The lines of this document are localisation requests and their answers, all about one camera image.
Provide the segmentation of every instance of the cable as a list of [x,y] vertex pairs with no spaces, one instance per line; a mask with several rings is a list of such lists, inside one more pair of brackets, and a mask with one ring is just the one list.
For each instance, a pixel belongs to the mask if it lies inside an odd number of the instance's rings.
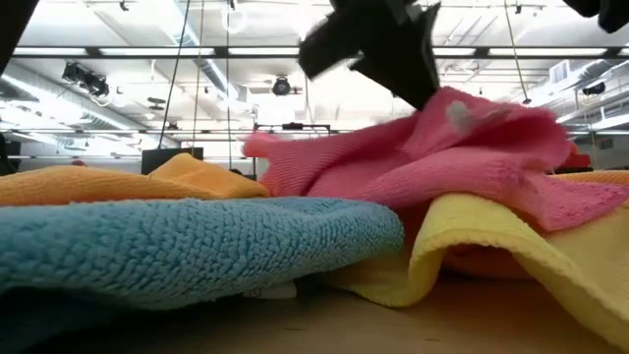
[[[205,21],[205,0],[201,0],[200,5],[200,36],[199,36],[199,62],[201,60],[201,52],[203,48],[203,25]],[[197,140],[197,113],[199,112],[199,82],[200,67],[197,65],[197,94],[195,95],[195,119],[193,121],[193,154],[195,153],[195,141]]]
[[583,115],[583,119],[586,121],[588,131],[590,132],[590,143],[592,144],[592,167],[596,169],[599,164],[599,149],[597,148],[597,139],[594,135],[595,131],[592,129],[592,123],[590,123],[588,113]]
[[57,96],[55,98],[59,98],[62,95],[66,94],[67,91],[69,91],[72,86],[74,86],[75,84],[69,84],[66,88],[64,88],[64,90],[61,91],[61,93],[57,94]]
[[520,69],[520,60],[518,59],[518,53],[515,49],[515,39],[513,38],[513,28],[511,27],[511,19],[509,18],[509,6],[507,0],[504,0],[504,14],[507,17],[507,25],[509,26],[509,37],[511,38],[511,47],[513,48],[513,58],[515,59],[515,66],[518,69],[518,77],[520,78],[520,85],[522,86],[522,93],[524,94],[524,101],[530,102],[527,89],[524,87],[524,78],[522,77],[522,70]]
[[[227,28],[230,26],[231,13],[227,14]],[[229,30],[227,30],[227,38],[225,44],[229,48]],[[232,169],[232,105],[231,105],[231,94],[229,92],[229,57],[225,62],[225,69],[227,70],[226,81],[227,81],[227,141],[229,145],[229,169]]]
[[304,91],[306,94],[306,109],[308,110],[308,115],[310,116],[310,120],[311,120],[311,124],[315,123],[315,117],[313,116],[313,110],[311,109],[311,101],[310,101],[310,91],[308,88],[308,77],[306,76],[306,73],[304,73],[304,81],[305,81],[305,85],[304,85]]
[[188,25],[188,15],[190,14],[190,2],[186,5],[186,16],[184,17],[184,25],[181,28],[181,37],[179,39],[179,49],[177,50],[177,59],[175,59],[175,69],[173,70],[173,79],[170,81],[170,90],[168,90],[168,101],[166,101],[166,110],[164,111],[164,121],[161,124],[161,134],[159,135],[159,145],[157,148],[161,148],[161,143],[164,139],[164,132],[166,131],[166,122],[168,121],[168,112],[170,111],[170,99],[173,96],[173,89],[175,88],[175,80],[177,79],[177,71],[179,70],[179,58],[181,56],[181,48],[184,43],[184,35],[186,35],[186,26]]

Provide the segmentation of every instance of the blue towel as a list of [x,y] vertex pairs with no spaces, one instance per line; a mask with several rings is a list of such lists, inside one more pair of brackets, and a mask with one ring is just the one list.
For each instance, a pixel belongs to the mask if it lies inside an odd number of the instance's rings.
[[0,353],[397,252],[403,234],[386,207],[337,199],[2,207]]

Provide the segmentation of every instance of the fluorescent light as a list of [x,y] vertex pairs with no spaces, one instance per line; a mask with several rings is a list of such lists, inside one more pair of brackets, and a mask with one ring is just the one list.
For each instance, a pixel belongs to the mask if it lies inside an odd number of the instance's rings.
[[84,130],[86,134],[132,134],[139,133],[139,130],[104,130],[104,129],[89,129]]
[[57,141],[54,140],[53,138],[42,135],[42,134],[38,134],[38,133],[31,133],[31,134],[13,133],[13,135],[21,137],[21,138],[31,139],[40,143],[52,144],[52,145],[57,144]]
[[85,55],[85,48],[17,47],[13,55]]
[[160,57],[160,56],[177,56],[185,55],[213,55],[213,48],[181,48],[181,52],[177,47],[154,47],[154,48],[102,48],[100,49],[102,55],[105,56],[117,56],[117,55],[129,55],[129,56],[148,56],[148,57]]
[[141,156],[133,156],[133,155],[117,155],[114,158],[116,159],[132,159],[132,160],[141,160]]
[[600,131],[597,135],[629,135],[629,131]]
[[[516,48],[519,56],[579,56],[579,55],[601,55],[606,48]],[[512,48],[492,48],[489,55],[513,55]]]
[[64,134],[74,133],[74,129],[15,129],[19,133]]
[[557,120],[555,120],[555,122],[557,122],[558,124],[561,124],[561,123],[569,121],[572,118],[574,118],[574,116],[568,114],[568,115],[565,115],[563,117],[557,118]]
[[434,48],[432,52],[434,55],[447,55],[447,56],[466,56],[472,55],[476,49],[474,48]]
[[75,159],[76,156],[66,156],[66,155],[50,155],[50,156],[31,156],[31,158],[45,158],[45,159]]
[[230,54],[234,55],[297,55],[298,47],[252,47],[252,48],[229,48]]
[[214,49],[212,48],[182,48],[181,55],[214,55]]
[[178,48],[102,48],[102,55],[177,56]]
[[601,129],[615,127],[617,125],[629,123],[629,114],[623,114],[616,117],[605,118],[592,125],[592,130],[598,131]]

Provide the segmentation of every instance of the spotlight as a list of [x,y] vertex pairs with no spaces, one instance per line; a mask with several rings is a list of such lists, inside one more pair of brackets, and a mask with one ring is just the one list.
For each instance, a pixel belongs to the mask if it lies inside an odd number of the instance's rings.
[[149,97],[146,100],[149,101],[150,103],[152,103],[152,105],[149,107],[150,109],[152,109],[152,110],[164,110],[164,107],[160,106],[160,104],[166,103],[166,101],[164,99],[155,98],[155,97]]
[[127,0],[122,0],[120,1],[120,9],[124,12],[128,12],[129,11],[129,7],[127,7]]
[[66,64],[61,78],[70,84],[79,85],[81,89],[86,89],[90,95],[103,97],[109,94],[107,78],[97,76],[77,63]]
[[596,85],[594,85],[592,87],[583,88],[581,90],[581,92],[584,95],[601,94],[601,93],[605,92],[605,89],[606,89],[605,83],[598,83],[598,84],[596,84]]
[[288,83],[288,78],[278,77],[275,79],[275,84],[271,89],[275,95],[287,95],[291,92],[291,85]]

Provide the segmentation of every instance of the terry cloth texture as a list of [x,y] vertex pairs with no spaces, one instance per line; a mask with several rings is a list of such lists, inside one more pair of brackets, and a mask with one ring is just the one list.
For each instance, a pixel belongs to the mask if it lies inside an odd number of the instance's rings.
[[413,228],[402,211],[450,192],[499,202],[553,231],[602,216],[629,197],[628,186],[545,175],[570,152],[554,118],[546,109],[442,88],[408,118],[313,140],[253,135],[245,154],[268,159],[261,183],[272,196],[375,202],[400,212],[413,236],[419,223]]
[[151,174],[56,166],[0,177],[0,206],[65,205],[131,199],[267,197],[258,182],[180,153]]
[[[0,307],[13,310],[0,318],[0,353],[109,309],[212,301],[399,252],[402,241],[388,208],[335,199],[2,207]],[[64,296],[13,293],[25,289]]]
[[[560,178],[629,184],[627,171]],[[627,230],[629,202],[582,226],[541,235],[505,206],[448,194],[431,204],[412,253],[335,270],[326,280],[376,303],[406,307],[429,293],[439,268],[452,268],[448,262],[468,274],[510,277],[505,269],[514,269],[515,259],[582,325],[629,351]],[[486,247],[451,255],[459,245]],[[502,257],[505,251],[512,257]]]

